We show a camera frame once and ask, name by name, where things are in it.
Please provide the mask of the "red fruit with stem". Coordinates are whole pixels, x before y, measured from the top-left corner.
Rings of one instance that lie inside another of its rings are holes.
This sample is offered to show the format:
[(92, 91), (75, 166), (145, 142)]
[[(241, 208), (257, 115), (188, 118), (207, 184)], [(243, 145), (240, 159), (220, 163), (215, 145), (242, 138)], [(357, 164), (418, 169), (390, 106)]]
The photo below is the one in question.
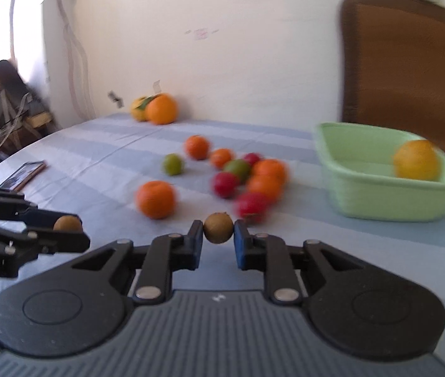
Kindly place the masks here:
[(236, 199), (236, 214), (247, 224), (261, 223), (268, 212), (268, 198), (259, 192), (245, 192)]

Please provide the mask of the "brown kiwi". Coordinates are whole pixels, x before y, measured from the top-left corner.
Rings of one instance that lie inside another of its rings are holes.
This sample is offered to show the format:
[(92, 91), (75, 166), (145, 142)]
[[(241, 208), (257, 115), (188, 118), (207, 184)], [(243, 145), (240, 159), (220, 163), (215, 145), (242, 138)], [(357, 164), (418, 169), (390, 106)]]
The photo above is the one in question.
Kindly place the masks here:
[(77, 216), (63, 215), (56, 220), (53, 230), (58, 232), (83, 232), (83, 225)]
[(204, 222), (204, 234), (210, 243), (226, 243), (233, 236), (233, 221), (230, 215), (225, 212), (209, 215)]

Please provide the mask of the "yellow orange with leaf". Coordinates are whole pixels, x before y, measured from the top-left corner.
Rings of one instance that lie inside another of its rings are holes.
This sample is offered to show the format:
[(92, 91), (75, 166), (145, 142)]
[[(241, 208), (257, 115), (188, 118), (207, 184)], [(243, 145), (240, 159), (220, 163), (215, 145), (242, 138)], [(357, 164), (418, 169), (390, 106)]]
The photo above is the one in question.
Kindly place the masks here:
[(434, 145), (426, 139), (405, 142), (394, 154), (395, 176), (409, 180), (437, 180), (440, 160)]

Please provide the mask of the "smartphone on table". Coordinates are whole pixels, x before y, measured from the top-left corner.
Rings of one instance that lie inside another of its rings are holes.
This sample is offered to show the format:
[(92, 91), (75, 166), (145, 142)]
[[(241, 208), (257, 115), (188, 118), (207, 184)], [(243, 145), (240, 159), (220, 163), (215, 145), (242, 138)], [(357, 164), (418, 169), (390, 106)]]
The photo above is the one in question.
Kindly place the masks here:
[(0, 188), (7, 191), (19, 192), (30, 180), (32, 180), (32, 178), (45, 168), (45, 161), (25, 162), (0, 184)]

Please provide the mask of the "orange tangerine front cluster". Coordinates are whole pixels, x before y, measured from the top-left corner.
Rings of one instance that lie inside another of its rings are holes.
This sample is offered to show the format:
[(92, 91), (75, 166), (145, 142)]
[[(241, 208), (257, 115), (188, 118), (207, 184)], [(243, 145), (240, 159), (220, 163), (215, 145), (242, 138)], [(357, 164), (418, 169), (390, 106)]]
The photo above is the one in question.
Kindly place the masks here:
[(262, 194), (271, 204), (277, 203), (283, 194), (282, 182), (270, 175), (253, 175), (247, 181), (245, 189)]

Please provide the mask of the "red fruit middle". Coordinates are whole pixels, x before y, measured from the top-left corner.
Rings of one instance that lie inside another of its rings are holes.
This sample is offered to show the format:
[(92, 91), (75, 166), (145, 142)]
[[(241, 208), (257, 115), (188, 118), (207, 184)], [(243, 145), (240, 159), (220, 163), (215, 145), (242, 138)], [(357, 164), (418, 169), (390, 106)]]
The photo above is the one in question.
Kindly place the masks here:
[(236, 194), (239, 186), (239, 178), (230, 172), (219, 172), (212, 180), (212, 191), (219, 198), (230, 199)]

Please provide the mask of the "green lime in cluster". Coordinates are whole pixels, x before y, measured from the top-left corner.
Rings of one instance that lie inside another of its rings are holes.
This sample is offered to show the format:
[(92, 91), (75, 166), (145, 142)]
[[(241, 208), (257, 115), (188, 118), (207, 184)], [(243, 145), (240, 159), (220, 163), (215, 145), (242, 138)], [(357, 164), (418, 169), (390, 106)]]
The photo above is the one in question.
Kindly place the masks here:
[(228, 161), (222, 168), (223, 172), (234, 174), (240, 184), (244, 184), (251, 172), (251, 164), (243, 159)]

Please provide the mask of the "lone green lime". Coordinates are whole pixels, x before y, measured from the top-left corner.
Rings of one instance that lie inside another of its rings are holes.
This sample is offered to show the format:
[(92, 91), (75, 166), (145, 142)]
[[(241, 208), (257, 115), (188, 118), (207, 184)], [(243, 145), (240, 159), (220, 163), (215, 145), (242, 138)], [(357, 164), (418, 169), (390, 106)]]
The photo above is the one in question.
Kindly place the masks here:
[(175, 176), (183, 173), (183, 158), (176, 153), (167, 154), (162, 162), (164, 172), (169, 176)]

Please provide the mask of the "red fruit behind cluster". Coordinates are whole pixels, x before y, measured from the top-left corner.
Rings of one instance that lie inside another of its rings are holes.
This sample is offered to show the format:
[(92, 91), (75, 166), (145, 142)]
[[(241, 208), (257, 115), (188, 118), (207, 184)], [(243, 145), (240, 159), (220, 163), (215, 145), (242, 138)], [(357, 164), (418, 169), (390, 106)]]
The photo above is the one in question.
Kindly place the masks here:
[(245, 154), (242, 159), (253, 167), (256, 163), (262, 160), (262, 156), (256, 152), (250, 152)]

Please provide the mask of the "clutter pile by window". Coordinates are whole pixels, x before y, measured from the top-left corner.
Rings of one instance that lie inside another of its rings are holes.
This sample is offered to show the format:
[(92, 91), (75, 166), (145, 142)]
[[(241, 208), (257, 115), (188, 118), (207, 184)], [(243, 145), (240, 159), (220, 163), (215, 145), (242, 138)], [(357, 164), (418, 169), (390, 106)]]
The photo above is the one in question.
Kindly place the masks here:
[(12, 153), (41, 139), (54, 126), (46, 104), (8, 60), (0, 61), (0, 150)]

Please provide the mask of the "small orange tangerine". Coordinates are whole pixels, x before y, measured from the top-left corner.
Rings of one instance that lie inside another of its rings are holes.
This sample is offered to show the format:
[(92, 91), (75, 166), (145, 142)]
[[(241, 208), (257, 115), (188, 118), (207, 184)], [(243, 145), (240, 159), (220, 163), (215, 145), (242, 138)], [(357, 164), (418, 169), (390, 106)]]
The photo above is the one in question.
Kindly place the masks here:
[(219, 148), (211, 152), (209, 160), (214, 168), (222, 170), (227, 162), (233, 160), (233, 152), (228, 148)]

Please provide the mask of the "light green plastic basin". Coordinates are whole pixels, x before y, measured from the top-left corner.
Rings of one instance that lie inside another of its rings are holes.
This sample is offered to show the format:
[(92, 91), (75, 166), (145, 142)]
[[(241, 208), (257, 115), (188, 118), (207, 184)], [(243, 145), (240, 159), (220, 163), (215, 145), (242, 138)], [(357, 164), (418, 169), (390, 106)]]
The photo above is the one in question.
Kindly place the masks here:
[(445, 153), (440, 176), (408, 180), (394, 173), (393, 156), (416, 134), (356, 123), (321, 123), (314, 142), (322, 180), (343, 215), (377, 221), (434, 221), (445, 215)]

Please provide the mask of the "brown woven chair back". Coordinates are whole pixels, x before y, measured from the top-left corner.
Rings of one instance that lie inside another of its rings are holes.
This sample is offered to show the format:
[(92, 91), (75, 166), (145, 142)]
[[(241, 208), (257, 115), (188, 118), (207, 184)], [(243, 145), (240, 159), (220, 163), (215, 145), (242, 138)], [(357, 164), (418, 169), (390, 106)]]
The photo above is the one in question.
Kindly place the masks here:
[(445, 8), (343, 0), (340, 119), (418, 134), (445, 152)]

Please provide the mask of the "large orange by wall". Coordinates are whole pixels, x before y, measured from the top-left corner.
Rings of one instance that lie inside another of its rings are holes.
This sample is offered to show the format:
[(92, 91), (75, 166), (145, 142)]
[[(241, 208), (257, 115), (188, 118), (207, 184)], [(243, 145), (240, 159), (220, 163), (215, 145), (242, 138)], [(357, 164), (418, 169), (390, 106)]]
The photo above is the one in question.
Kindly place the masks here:
[(167, 94), (155, 96), (145, 109), (146, 119), (152, 124), (165, 125), (177, 120), (177, 101)]

